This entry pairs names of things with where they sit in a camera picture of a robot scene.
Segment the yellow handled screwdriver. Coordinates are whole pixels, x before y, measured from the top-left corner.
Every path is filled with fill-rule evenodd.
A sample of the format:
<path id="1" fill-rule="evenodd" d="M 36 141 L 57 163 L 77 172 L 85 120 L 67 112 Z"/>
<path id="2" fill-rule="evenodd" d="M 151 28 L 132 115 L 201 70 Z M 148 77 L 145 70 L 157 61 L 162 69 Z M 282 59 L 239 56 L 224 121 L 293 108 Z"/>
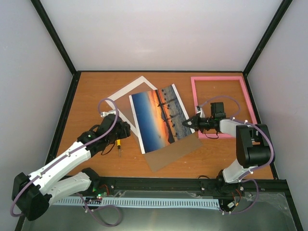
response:
<path id="1" fill-rule="evenodd" d="M 119 157 L 121 157 L 121 140 L 116 141 Z"/>

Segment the pink picture frame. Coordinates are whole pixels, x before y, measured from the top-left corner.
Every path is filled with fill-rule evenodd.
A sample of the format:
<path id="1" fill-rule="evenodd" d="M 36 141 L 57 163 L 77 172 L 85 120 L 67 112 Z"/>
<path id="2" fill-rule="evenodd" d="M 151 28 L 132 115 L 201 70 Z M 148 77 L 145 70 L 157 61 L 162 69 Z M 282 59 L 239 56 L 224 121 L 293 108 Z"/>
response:
<path id="1" fill-rule="evenodd" d="M 257 118 L 242 76 L 191 77 L 194 106 L 201 105 L 204 117 L 211 116 L 210 104 L 224 103 L 227 118 L 256 124 Z"/>

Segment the sunset photo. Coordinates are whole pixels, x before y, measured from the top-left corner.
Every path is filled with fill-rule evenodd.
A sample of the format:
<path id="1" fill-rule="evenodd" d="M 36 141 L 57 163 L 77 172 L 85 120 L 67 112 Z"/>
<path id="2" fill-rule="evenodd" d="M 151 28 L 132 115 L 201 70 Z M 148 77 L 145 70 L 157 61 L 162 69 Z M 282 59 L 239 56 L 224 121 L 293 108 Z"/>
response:
<path id="1" fill-rule="evenodd" d="M 195 133 L 182 123 L 188 113 L 175 84 L 129 96 L 142 154 L 167 147 Z"/>

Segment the white mat board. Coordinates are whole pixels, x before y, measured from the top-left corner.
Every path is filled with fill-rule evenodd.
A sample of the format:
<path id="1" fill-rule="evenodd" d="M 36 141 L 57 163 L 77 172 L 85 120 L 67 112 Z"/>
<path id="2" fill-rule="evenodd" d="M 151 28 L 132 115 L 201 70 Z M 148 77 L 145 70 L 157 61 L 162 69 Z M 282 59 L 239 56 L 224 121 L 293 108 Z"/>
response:
<path id="1" fill-rule="evenodd" d="M 137 135 L 137 130 L 135 127 L 129 96 L 135 93 L 156 90 L 156 89 L 157 87 L 155 87 L 144 76 L 141 76 L 135 79 L 134 81 L 130 82 L 120 90 L 116 91 L 111 96 L 108 96 L 109 99 L 111 99 L 116 103 L 120 118 L 123 121 L 129 123 L 131 132 L 134 135 Z"/>

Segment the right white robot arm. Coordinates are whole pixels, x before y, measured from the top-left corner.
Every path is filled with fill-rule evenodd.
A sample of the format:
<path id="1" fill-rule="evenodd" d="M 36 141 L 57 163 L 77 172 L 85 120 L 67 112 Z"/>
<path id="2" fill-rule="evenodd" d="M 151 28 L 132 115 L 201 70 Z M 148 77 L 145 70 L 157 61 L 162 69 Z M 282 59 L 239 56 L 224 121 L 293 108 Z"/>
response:
<path id="1" fill-rule="evenodd" d="M 227 119 L 223 102 L 210 104 L 209 117 L 205 117 L 201 106 L 196 109 L 197 113 L 182 125 L 202 133 L 214 129 L 216 135 L 223 133 L 236 139 L 236 159 L 216 177 L 217 193 L 235 191 L 245 176 L 273 162 L 275 153 L 267 125 L 239 121 L 234 116 Z"/>

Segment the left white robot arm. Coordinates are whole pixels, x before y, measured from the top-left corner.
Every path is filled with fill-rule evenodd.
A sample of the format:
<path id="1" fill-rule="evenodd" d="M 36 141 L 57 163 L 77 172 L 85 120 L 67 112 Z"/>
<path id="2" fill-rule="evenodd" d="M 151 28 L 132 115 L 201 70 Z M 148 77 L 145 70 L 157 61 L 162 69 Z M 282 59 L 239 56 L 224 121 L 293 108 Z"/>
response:
<path id="1" fill-rule="evenodd" d="M 81 163 L 115 145 L 117 140 L 130 136 L 130 125 L 119 116 L 108 114 L 101 124 L 83 132 L 61 155 L 42 168 L 14 178 L 12 217 L 25 216 L 29 221 L 42 216 L 55 202 L 78 192 L 96 193 L 100 188 L 100 177 L 90 167 L 76 175 L 64 176 Z"/>

